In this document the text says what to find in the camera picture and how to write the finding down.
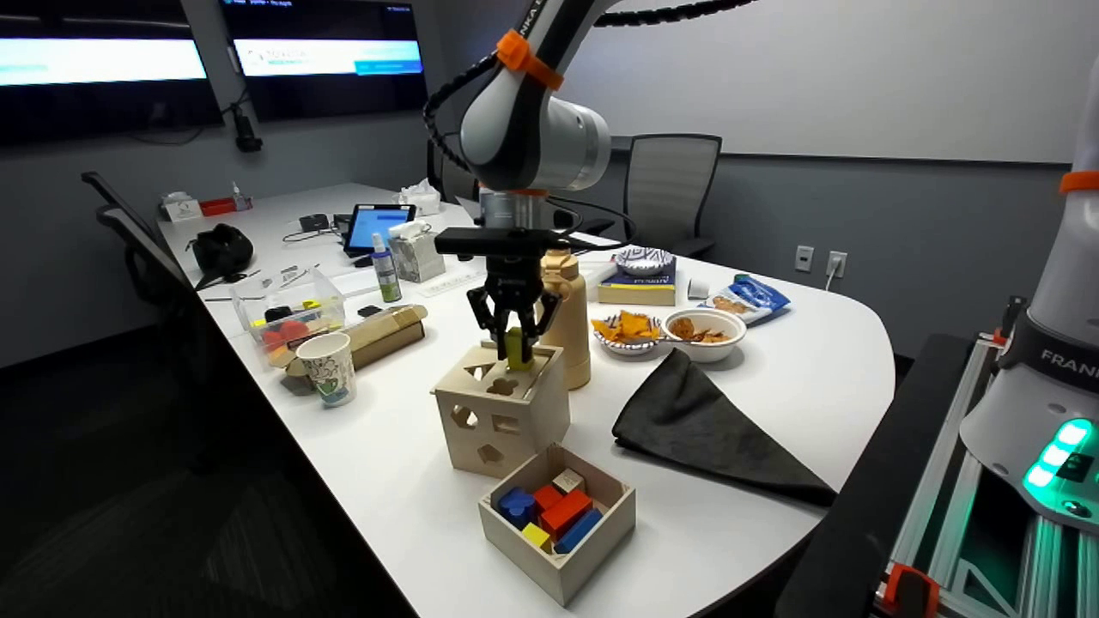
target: white table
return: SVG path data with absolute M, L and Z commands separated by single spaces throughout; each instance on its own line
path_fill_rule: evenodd
M 349 201 L 396 200 L 396 191 L 338 185 L 319 191 L 257 200 L 257 208 L 221 216 L 257 245 L 263 274 L 284 265 L 319 265 L 334 274 L 346 308 L 380 306 L 375 271 L 354 271 L 334 236 L 284 242 L 303 212 L 346 212 Z M 455 207 L 429 216 L 436 225 L 470 225 Z M 184 242 L 212 225 L 161 225 L 175 260 L 193 282 L 200 267 Z M 585 274 L 599 274 L 608 255 L 587 255 Z M 680 260 L 687 276 L 710 288 L 730 282 L 730 267 Z M 660 463 L 624 457 L 611 425 L 628 394 L 660 365 L 623 361 L 592 348 L 592 383 L 570 397 L 566 448 L 603 466 L 637 489 L 632 537 L 570 600 L 553 605 L 517 565 L 479 536 L 477 496 L 490 478 L 450 466 L 433 383 L 484 339 L 462 290 L 484 282 L 479 260 L 445 258 L 445 274 L 403 283 L 404 303 L 429 308 L 425 339 L 356 374 L 356 397 L 324 413 L 278 383 L 232 316 L 226 290 L 201 290 L 210 316 L 252 371 L 275 414 L 289 425 L 310 463 L 371 543 L 390 580 L 420 614 L 690 614 L 755 576 L 782 548 L 805 537 L 824 512 L 774 502 L 718 480 L 690 478 Z M 861 445 L 893 397 L 893 347 L 872 308 L 834 290 L 774 282 L 794 312 L 752 329 L 730 367 L 710 367 L 710 379 L 748 413 L 768 435 L 818 471 L 830 486 L 850 472 Z

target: black cloth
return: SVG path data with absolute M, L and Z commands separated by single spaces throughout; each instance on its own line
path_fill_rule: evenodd
M 618 445 L 680 471 L 807 504 L 834 502 L 813 471 L 737 413 L 680 348 L 647 376 L 611 433 Z

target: paper cup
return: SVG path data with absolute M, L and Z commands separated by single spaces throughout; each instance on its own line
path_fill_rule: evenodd
M 326 407 L 354 397 L 349 337 L 342 329 L 307 339 L 294 355 L 307 365 Z

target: bowl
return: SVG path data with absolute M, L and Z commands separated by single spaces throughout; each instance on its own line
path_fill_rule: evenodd
M 660 245 L 628 245 L 611 255 L 615 267 L 635 276 L 652 276 L 674 265 L 674 255 Z
M 683 319 L 690 319 L 695 334 L 718 334 L 720 339 L 683 339 L 680 337 L 683 329 L 678 324 Z M 748 334 L 744 319 L 737 319 L 730 312 L 720 312 L 720 308 L 683 308 L 683 312 L 674 312 L 674 316 L 666 316 L 664 329 L 666 329 L 666 339 L 674 339 L 696 365 L 715 365 L 715 361 L 730 355 L 730 348 Z
M 652 339 L 608 339 L 600 329 L 593 329 L 593 339 L 608 348 L 608 354 L 615 354 L 615 355 L 642 355 L 642 354 L 650 354 L 660 339 L 664 339 L 664 334 L 660 337 L 652 337 Z

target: floor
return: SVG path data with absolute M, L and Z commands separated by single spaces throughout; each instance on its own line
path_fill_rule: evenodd
M 0 371 L 0 614 L 413 614 L 252 379 L 177 367 L 144 329 Z

